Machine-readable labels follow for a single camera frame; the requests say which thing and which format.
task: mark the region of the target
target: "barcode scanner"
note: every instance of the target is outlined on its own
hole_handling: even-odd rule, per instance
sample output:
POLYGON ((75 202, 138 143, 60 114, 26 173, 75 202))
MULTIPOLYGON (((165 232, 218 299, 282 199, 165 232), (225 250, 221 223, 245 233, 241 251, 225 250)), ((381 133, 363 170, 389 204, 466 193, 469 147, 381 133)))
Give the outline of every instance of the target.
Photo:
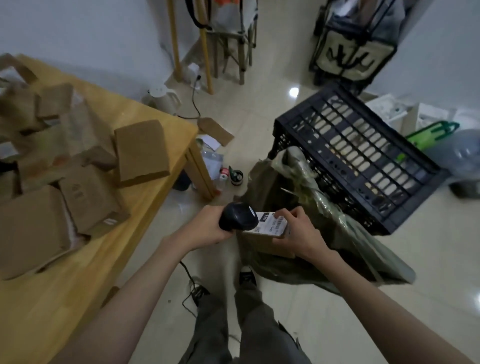
POLYGON ((254 210, 244 202, 230 202, 225 206, 218 225, 222 230, 252 230, 258 225, 254 210))

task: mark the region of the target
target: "wooden table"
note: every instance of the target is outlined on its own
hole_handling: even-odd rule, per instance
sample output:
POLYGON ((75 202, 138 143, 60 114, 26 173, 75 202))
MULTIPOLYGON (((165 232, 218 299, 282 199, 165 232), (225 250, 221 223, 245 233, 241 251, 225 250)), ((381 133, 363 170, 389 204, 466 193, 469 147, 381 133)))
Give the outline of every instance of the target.
POLYGON ((143 120, 160 120, 170 161, 169 177, 121 190, 132 215, 126 222, 43 273, 0 281, 0 363, 47 363, 98 311, 180 171, 185 168, 206 199, 213 198, 214 189, 195 143, 196 125, 38 60, 26 56, 18 59, 39 78, 32 84, 33 89, 70 82, 114 129, 143 120))

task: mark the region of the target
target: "person's right hand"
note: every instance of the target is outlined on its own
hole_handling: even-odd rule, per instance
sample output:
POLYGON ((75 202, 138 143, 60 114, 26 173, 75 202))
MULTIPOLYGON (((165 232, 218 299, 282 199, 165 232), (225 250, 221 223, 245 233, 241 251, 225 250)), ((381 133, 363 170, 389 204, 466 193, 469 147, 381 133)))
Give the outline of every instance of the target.
POLYGON ((290 232, 284 238, 274 238, 273 244, 281 246, 295 253, 295 255, 315 264, 322 258, 327 258, 334 253, 325 244, 320 232, 312 225, 303 207, 298 206, 292 211, 286 208, 278 210, 275 218, 284 216, 288 222, 290 232))

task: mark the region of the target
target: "small bottle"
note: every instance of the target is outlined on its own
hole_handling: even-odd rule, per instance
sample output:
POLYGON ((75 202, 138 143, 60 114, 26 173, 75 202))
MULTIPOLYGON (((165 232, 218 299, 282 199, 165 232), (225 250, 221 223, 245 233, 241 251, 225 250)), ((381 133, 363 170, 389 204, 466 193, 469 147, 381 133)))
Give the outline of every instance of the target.
POLYGON ((222 169, 220 170, 220 175, 216 181, 216 190, 218 194, 222 193, 222 191, 225 189, 229 175, 230 173, 228 171, 228 168, 222 167, 222 169))

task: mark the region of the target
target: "black strap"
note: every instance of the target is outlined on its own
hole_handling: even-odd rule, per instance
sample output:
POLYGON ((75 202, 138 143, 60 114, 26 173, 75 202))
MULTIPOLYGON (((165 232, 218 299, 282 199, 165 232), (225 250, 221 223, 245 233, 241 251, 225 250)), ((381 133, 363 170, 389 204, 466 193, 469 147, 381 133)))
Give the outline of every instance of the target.
MULTIPOLYGON (((190 17, 193 20, 193 23, 195 26, 199 29, 207 29, 207 30, 212 30, 212 28, 208 24, 202 24, 195 18, 195 8, 193 7, 193 0, 185 0, 185 4, 187 5, 187 10, 188 14, 190 14, 190 17)), ((212 16, 212 0, 207 0, 207 11, 208 11, 208 19, 212 16)))

